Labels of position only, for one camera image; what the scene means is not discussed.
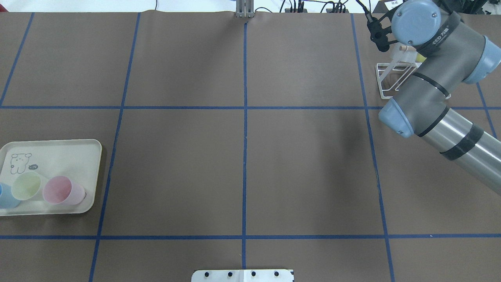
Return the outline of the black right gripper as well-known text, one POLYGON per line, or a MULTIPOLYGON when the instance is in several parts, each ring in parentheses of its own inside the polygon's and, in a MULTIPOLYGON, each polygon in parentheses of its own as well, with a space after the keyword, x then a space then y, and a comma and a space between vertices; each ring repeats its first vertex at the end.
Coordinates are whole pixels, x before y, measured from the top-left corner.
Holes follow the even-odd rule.
POLYGON ((381 23, 385 18, 388 18, 391 22, 394 14, 394 11, 388 11, 386 14, 383 14, 381 18, 376 18, 372 16, 370 11, 367 11, 367 27, 370 32, 370 39, 375 43, 380 52, 389 51, 390 45, 396 43, 396 40, 390 41, 387 36, 392 33, 391 25, 383 27, 381 23))

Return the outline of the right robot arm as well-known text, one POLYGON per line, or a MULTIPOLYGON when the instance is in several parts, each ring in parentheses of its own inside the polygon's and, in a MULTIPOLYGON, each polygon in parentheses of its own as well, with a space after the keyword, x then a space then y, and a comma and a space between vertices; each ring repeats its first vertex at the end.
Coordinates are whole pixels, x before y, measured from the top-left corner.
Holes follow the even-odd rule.
POLYGON ((364 7, 371 41, 386 52, 393 43, 411 46, 425 61, 381 109, 378 118, 394 132, 417 135, 451 162, 500 193, 500 141, 446 105, 461 83, 475 84, 500 64, 500 47, 433 0, 405 0, 383 15, 364 7))

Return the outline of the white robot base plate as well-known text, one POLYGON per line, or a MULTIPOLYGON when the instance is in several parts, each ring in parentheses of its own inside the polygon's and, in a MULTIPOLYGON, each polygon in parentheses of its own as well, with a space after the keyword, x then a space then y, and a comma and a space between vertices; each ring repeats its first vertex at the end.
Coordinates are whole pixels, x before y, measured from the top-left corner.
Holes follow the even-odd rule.
POLYGON ((199 270, 192 282, 294 282, 294 271, 289 269, 223 269, 199 270))

